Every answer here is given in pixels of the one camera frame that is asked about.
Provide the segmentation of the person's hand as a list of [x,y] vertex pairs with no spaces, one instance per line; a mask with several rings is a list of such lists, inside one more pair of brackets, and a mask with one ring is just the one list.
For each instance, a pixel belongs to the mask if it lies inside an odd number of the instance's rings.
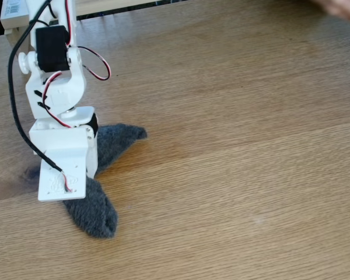
[[312,2],[333,16],[350,20],[350,0],[312,0]]

